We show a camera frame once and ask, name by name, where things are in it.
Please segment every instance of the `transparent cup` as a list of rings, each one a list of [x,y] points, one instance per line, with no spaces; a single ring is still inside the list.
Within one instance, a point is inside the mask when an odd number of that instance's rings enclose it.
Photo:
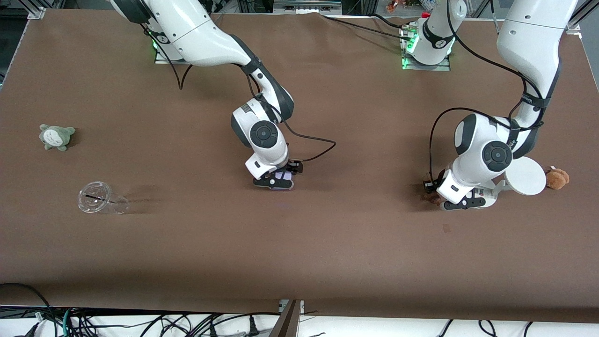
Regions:
[[[79,191],[79,209],[86,213],[123,214],[129,209],[129,202],[121,195],[114,194],[107,183],[94,181]]]

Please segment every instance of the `brown plush toy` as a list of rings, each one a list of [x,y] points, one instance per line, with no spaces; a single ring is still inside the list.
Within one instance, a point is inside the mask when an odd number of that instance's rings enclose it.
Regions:
[[[570,182],[570,176],[564,170],[551,167],[547,172],[547,187],[551,189],[561,189]]]

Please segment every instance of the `white robotic arm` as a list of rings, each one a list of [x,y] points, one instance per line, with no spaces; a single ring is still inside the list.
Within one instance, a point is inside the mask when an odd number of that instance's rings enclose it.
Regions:
[[[291,117],[294,101],[262,61],[235,35],[221,31],[196,0],[110,0],[134,23],[145,23],[171,59],[211,67],[235,64],[260,85],[261,91],[231,117],[241,142],[254,150],[246,167],[255,179],[288,163],[288,147],[276,124]]]
[[[515,0],[497,48],[529,83],[510,128],[476,113],[459,123],[454,138],[459,157],[447,167],[437,188],[451,204],[467,208],[463,206],[474,187],[501,175],[512,160],[533,149],[538,136],[534,127],[539,126],[559,77],[559,40],[576,4],[576,0]],[[506,118],[495,119],[510,125]]]

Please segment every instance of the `plush toy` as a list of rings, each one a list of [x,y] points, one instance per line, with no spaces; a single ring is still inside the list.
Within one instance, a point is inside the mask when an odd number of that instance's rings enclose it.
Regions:
[[[570,182],[570,176],[564,170],[551,167],[547,173],[547,187],[551,189],[560,189]]]
[[[40,125],[40,130],[40,140],[46,150],[57,148],[66,151],[66,145],[71,140],[71,135],[75,133],[75,128],[51,127],[46,124]]]

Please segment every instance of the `brown table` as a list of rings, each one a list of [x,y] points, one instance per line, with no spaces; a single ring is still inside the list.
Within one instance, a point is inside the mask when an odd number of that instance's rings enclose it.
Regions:
[[[442,212],[420,199],[432,122],[455,106],[506,115],[517,77],[459,46],[449,73],[402,70],[397,40],[318,14],[220,25],[292,94],[292,127],[337,148],[291,192],[255,188],[251,151],[229,126],[250,98],[236,66],[194,68],[179,91],[139,26],[112,11],[50,10],[29,24],[0,92],[0,281],[62,306],[271,311],[294,297],[320,314],[599,321],[599,97],[577,36],[562,39],[562,76],[530,153],[570,184]],[[491,22],[459,33],[501,60]],[[456,157],[464,116],[440,123],[435,171]],[[75,127],[71,148],[45,151],[42,123]],[[283,132],[293,157],[326,147]],[[133,213],[78,210],[94,180]]]

